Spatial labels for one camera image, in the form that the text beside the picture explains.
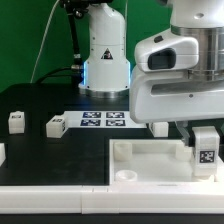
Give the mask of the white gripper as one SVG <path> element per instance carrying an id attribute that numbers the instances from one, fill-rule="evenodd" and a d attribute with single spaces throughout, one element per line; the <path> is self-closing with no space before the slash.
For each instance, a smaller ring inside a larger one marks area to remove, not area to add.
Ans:
<path id="1" fill-rule="evenodd" d="M 185 71 L 144 73 L 135 67 L 129 110 L 136 123 L 175 122 L 188 146 L 187 121 L 224 118 L 224 79 L 190 80 Z M 220 130 L 223 134 L 224 123 Z"/>

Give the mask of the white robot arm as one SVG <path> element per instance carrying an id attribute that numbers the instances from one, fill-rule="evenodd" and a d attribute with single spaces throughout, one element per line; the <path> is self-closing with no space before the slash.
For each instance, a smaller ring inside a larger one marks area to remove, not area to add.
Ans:
<path id="1" fill-rule="evenodd" d="M 174 122 L 196 146 L 219 143 L 213 125 L 183 123 L 224 119 L 224 0 L 134 0 L 129 27 L 131 118 Z"/>

